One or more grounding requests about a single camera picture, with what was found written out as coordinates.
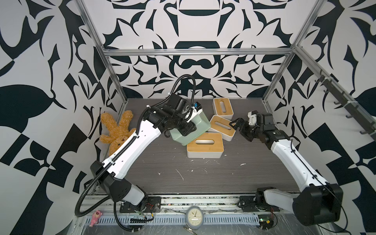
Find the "green tissue box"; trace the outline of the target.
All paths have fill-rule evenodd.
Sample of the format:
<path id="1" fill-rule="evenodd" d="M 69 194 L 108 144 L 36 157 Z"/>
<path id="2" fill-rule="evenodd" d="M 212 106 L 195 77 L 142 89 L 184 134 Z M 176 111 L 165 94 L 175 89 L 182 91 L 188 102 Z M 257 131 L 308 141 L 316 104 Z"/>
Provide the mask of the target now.
<path id="1" fill-rule="evenodd" d="M 203 133 L 208 131 L 211 127 L 211 124 L 206 117 L 204 111 L 202 110 L 202 113 L 197 115 L 190 123 L 194 123 L 196 130 L 189 133 L 187 136 L 183 136 L 178 129 L 172 129 L 170 131 L 170 135 L 172 139 L 178 143 L 180 143 L 183 146 L 188 145 L 193 140 L 197 139 L 199 136 L 201 136 Z"/>

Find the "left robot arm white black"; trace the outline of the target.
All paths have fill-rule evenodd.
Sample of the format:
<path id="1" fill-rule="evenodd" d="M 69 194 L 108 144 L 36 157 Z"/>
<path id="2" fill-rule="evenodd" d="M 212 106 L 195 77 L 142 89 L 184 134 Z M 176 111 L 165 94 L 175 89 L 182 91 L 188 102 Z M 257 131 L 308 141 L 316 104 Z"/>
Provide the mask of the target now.
<path id="1" fill-rule="evenodd" d="M 193 119 L 202 113 L 200 103 L 189 103 L 172 94 L 165 103 L 148 106 L 141 114 L 136 131 L 103 162 L 91 165 L 100 187 L 114 202 L 125 201 L 143 207 L 146 193 L 126 180 L 126 175 L 142 152 L 163 132 L 176 130 L 183 137 L 198 130 Z"/>

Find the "white box bamboo lid front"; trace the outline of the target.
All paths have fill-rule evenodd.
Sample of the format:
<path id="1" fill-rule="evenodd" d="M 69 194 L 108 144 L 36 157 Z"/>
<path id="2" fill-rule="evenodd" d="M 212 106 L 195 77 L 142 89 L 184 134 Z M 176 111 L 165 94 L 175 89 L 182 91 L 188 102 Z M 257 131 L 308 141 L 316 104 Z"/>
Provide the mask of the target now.
<path id="1" fill-rule="evenodd" d="M 187 145 L 190 159 L 219 159 L 224 152 L 220 133 L 206 132 Z"/>

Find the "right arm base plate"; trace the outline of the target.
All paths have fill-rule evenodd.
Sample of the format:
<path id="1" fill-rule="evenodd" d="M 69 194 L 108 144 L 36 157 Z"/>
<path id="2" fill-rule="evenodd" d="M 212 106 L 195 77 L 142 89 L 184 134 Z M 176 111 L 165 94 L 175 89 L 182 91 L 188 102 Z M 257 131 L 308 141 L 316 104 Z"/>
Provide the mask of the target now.
<path id="1" fill-rule="evenodd" d="M 243 212 L 279 212 L 280 209 L 276 206 L 271 206 L 265 201 L 258 198 L 257 195 L 240 196 L 237 206 Z"/>

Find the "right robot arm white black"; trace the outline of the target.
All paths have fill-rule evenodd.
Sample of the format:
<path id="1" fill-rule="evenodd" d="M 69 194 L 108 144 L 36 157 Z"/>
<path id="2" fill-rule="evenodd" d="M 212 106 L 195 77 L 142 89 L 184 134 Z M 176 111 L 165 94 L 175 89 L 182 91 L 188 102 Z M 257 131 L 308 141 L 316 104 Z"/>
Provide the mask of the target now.
<path id="1" fill-rule="evenodd" d="M 274 187 L 259 188 L 257 203 L 275 206 L 293 213 L 305 225 L 337 222 L 342 210 L 343 190 L 330 184 L 304 159 L 293 141 L 273 120 L 271 113 L 252 111 L 249 119 L 238 118 L 229 123 L 248 141 L 260 140 L 276 155 L 295 180 L 300 193 L 286 193 Z"/>

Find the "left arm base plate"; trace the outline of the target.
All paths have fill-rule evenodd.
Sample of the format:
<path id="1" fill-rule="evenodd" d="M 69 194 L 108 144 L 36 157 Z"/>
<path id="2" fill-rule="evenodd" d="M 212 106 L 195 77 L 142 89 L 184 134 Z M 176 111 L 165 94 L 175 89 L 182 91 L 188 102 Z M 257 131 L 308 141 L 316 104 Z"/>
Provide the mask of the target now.
<path id="1" fill-rule="evenodd" d="M 133 205 L 130 202 L 122 201 L 120 206 L 120 213 L 134 213 L 134 212 L 159 212 L 162 198 L 159 196 L 147 196 L 138 205 Z"/>

